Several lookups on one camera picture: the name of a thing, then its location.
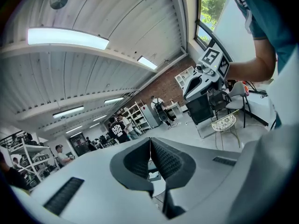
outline window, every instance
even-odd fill
[[[212,35],[226,0],[197,0],[198,1],[198,19],[195,33],[196,42],[206,50],[215,44],[215,38]]]
[[[201,0],[200,20],[214,31],[226,0]]]
[[[202,43],[200,44],[200,46],[203,45],[205,50],[208,47],[212,38],[204,29],[198,27],[197,40]]]

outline fluorescent ceiling light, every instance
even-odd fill
[[[81,131],[81,132],[79,132],[79,133],[82,133],[82,131]],[[72,138],[72,137],[74,137],[74,136],[78,135],[79,133],[76,133],[76,134],[72,135],[70,138]]]
[[[96,125],[98,125],[99,123],[97,123],[97,124],[95,124],[95,125],[93,125],[93,126],[90,126],[89,128],[92,128],[92,127],[95,127]]]
[[[106,117],[107,115],[105,114],[105,115],[103,115],[103,116],[101,116],[101,117],[99,117],[99,118],[96,118],[96,119],[94,119],[93,121],[97,121],[97,120],[99,120],[99,119],[101,119],[101,118],[104,118],[104,117]]]
[[[144,58],[143,56],[141,56],[137,61],[143,65],[146,65],[147,67],[150,67],[153,70],[157,68],[157,66],[154,63],[150,62],[148,59]]]
[[[124,99],[124,97],[119,97],[119,98],[115,98],[115,99],[108,99],[108,100],[104,101],[104,104],[113,103],[113,102],[120,101],[120,100],[123,100],[123,99]]]
[[[28,45],[62,43],[105,50],[108,39],[75,30],[61,28],[29,28]]]
[[[68,132],[65,132],[65,133],[70,133],[70,132],[72,132],[72,131],[74,131],[74,130],[76,130],[76,129],[79,129],[79,128],[81,128],[81,127],[82,127],[82,125],[81,125],[81,126],[79,126],[79,127],[77,127],[77,128],[71,129],[70,131],[68,131]]]
[[[84,109],[84,106],[80,106],[80,107],[76,107],[76,108],[69,109],[69,110],[66,110],[66,111],[62,111],[62,112],[59,112],[59,113],[55,113],[55,114],[53,114],[53,118],[56,119],[56,118],[59,118],[61,116],[71,114],[71,113],[74,113],[74,112],[77,112],[77,111],[80,111],[80,110],[83,110],[83,109]]]

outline ceiling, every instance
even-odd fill
[[[49,0],[24,0],[1,40],[1,118],[51,138],[112,113],[155,75],[137,62],[140,56],[160,70],[181,54],[185,34],[175,7],[174,0],[68,0],[54,10]],[[100,35],[109,44],[104,51],[27,45],[28,28],[42,26]],[[122,102],[104,105],[124,95]],[[52,117],[79,105],[83,112]]]

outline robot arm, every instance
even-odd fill
[[[195,72],[188,77],[183,90],[186,101],[205,95],[210,89],[218,90],[228,73],[229,62],[222,51],[207,48],[198,59]]]

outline floor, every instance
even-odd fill
[[[218,114],[218,118],[222,118],[227,115],[227,111],[223,110]],[[204,147],[210,149],[219,149],[225,151],[241,152],[244,145],[253,140],[259,139],[264,133],[267,132],[264,125],[259,123],[256,119],[251,118],[246,114],[245,121],[246,127],[243,128],[243,112],[239,111],[237,115],[237,121],[235,123],[237,135],[240,140],[240,147],[238,144],[237,138],[230,132],[222,133],[223,147],[221,142],[221,136],[218,132],[213,134],[210,137],[202,139],[199,136],[199,132],[202,137],[212,133],[214,130],[211,127],[211,119],[208,119],[200,124],[196,125],[192,121],[191,117],[187,113],[183,114],[183,117],[180,119],[175,119],[173,122],[172,128],[168,130],[168,126],[165,123],[162,123],[160,126],[148,130],[142,137],[157,137],[173,140],[176,142],[184,143],[187,145]]]

